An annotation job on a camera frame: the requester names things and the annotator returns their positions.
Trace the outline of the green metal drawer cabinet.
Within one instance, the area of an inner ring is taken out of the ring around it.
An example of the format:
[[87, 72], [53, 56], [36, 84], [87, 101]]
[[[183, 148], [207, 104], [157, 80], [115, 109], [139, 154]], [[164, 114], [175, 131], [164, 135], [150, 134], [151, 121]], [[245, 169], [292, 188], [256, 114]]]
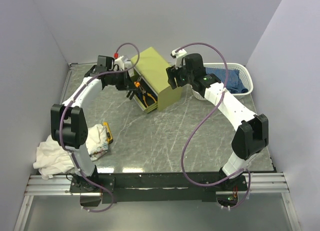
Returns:
[[180, 100], [183, 89], [181, 87], [171, 88], [166, 72], [166, 68], [170, 67], [170, 64], [155, 48], [149, 47], [143, 50], [139, 55], [133, 56], [130, 62], [133, 65], [136, 64], [129, 71], [131, 80], [134, 82], [142, 75], [142, 87], [157, 100], [156, 103], [146, 107], [136, 95], [133, 97], [133, 100], [145, 113], [154, 110], [162, 111]]

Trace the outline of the yellow black pliers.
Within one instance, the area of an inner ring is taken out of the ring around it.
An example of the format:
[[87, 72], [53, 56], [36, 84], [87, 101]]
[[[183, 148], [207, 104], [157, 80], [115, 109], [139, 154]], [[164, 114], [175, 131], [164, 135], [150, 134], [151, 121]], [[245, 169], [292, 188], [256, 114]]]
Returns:
[[142, 102], [146, 108], [148, 108], [150, 105], [155, 104], [157, 102], [157, 99], [151, 93], [147, 92], [144, 89], [141, 90], [141, 97], [142, 97]]

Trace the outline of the yellow utility knife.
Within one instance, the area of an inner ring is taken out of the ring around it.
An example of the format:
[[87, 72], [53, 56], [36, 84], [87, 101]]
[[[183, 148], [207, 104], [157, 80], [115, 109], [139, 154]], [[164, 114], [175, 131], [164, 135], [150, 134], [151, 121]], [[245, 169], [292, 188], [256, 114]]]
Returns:
[[105, 131], [106, 131], [106, 141], [110, 145], [114, 141], [111, 130], [110, 130], [110, 126], [109, 126], [108, 122], [106, 122], [106, 121], [103, 122], [103, 126], [105, 127]]

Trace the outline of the orange black pliers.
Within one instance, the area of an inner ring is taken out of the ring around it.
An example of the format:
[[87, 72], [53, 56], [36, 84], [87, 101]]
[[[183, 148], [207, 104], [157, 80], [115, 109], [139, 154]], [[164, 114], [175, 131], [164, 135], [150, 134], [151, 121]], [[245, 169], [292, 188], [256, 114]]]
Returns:
[[132, 87], [126, 95], [126, 97], [129, 98], [129, 100], [132, 100], [134, 96], [137, 96], [140, 101], [143, 100], [145, 90], [141, 84], [142, 79], [143, 76], [140, 75], [138, 79], [133, 82], [134, 87]]

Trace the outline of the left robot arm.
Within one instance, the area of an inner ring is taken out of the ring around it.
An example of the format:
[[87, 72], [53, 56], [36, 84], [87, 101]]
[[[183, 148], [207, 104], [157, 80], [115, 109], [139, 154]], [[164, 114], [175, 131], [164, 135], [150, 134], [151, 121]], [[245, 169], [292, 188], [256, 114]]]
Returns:
[[70, 156], [75, 168], [73, 184], [88, 192], [96, 191], [100, 180], [86, 146], [89, 129], [84, 110], [106, 86], [115, 86], [119, 91], [134, 87], [125, 69], [127, 61], [126, 56], [98, 56], [76, 91], [50, 109], [51, 137]]

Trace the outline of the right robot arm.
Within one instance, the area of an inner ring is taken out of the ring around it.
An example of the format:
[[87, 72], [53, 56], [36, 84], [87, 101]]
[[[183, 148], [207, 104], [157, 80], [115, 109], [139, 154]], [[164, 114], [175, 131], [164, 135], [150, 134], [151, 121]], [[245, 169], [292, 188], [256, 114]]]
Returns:
[[219, 181], [212, 183], [212, 186], [231, 190], [249, 162], [268, 145], [269, 120], [264, 114], [257, 115], [245, 107], [227, 90], [226, 81], [213, 73], [207, 74], [199, 53], [188, 54], [181, 50], [173, 51], [171, 56], [175, 65], [166, 69], [171, 88], [191, 85], [195, 92], [214, 105], [215, 111], [219, 110], [228, 119], [235, 130], [232, 154], [220, 170]]

